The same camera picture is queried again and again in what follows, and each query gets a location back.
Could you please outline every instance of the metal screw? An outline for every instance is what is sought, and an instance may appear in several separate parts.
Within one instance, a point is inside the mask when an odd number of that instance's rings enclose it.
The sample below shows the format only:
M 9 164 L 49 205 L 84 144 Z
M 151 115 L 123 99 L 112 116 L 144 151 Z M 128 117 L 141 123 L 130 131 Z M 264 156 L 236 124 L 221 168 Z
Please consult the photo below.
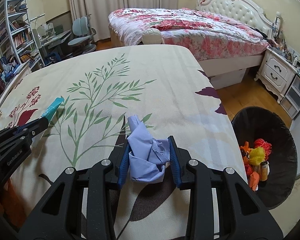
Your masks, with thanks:
M 189 164 L 191 165 L 191 166 L 197 166 L 198 165 L 198 161 L 197 160 L 189 160 Z
M 72 167 L 66 168 L 66 174 L 72 174 L 73 172 L 74 172 L 74 168 Z
M 101 164 L 102 164 L 103 166 L 108 166 L 108 165 L 110 165 L 110 163 L 111 163 L 111 160 L 108 160 L 108 159 L 104 159 L 104 160 L 101 162 Z
M 228 167 L 228 168 L 226 168 L 226 173 L 228 173 L 228 174 L 234 174 L 234 169 Z

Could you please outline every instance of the white tufted headboard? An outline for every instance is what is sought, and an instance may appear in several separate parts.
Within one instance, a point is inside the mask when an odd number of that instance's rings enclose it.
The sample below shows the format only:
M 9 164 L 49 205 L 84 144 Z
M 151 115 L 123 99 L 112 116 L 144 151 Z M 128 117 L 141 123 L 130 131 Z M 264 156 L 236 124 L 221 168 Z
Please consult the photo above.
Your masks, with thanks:
M 263 9 L 251 0 L 197 0 L 197 10 L 227 16 L 257 28 L 268 37 L 271 33 L 272 22 L 264 16 Z

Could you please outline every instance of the bed sheet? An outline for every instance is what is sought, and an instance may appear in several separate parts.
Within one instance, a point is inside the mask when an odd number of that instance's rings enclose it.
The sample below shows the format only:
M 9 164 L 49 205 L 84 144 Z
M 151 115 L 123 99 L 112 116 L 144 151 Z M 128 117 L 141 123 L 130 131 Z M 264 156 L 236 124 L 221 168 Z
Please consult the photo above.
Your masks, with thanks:
M 60 96 L 64 104 L 39 145 L 12 176 L 26 213 L 65 168 L 89 168 L 120 147 L 124 140 L 120 131 L 129 134 L 127 117 L 133 114 L 143 119 L 155 138 L 173 135 L 178 147 L 187 149 L 192 158 L 218 170 L 231 166 L 246 181 L 229 118 L 188 49 L 122 47 L 38 70 L 26 76 L 4 101 L 0 130 L 39 118 Z M 189 191 L 176 189 L 168 164 L 162 183 L 146 185 L 127 179 L 120 196 L 113 195 L 118 207 L 116 236 L 129 240 L 184 236 L 189 196 Z M 86 200 L 82 213 L 86 215 Z M 216 232 L 217 219 L 215 209 Z
M 109 23 L 126 46 L 137 45 L 147 28 L 161 31 L 165 44 L 188 48 L 196 60 L 245 57 L 269 45 L 260 33 L 234 19 L 189 9 L 120 9 Z

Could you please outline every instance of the black trash bin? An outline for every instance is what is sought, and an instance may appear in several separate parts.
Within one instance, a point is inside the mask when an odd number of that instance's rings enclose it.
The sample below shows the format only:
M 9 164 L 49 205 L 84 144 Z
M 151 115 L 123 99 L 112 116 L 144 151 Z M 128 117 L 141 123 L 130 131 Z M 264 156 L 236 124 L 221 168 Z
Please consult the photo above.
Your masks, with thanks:
M 239 111 L 231 124 L 239 146 L 247 141 L 253 147 L 258 138 L 272 144 L 270 173 L 256 193 L 268 209 L 279 206 L 290 195 L 297 175 L 297 150 L 289 129 L 277 114 L 257 106 Z

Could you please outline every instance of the gray chair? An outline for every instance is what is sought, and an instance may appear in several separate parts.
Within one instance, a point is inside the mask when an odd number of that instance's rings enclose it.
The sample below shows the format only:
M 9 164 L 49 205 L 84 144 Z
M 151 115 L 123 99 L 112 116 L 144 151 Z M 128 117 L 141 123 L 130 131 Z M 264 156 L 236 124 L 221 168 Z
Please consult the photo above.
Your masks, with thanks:
M 72 24 L 72 32 L 74 35 L 79 36 L 78 38 L 69 41 L 68 45 L 72 47 L 80 46 L 79 51 L 77 51 L 76 56 L 80 54 L 86 54 L 89 52 L 93 52 L 96 50 L 96 45 L 91 44 L 92 37 L 97 34 L 94 28 L 91 28 L 92 34 L 90 33 L 89 27 L 89 15 L 83 16 L 81 18 L 76 19 Z

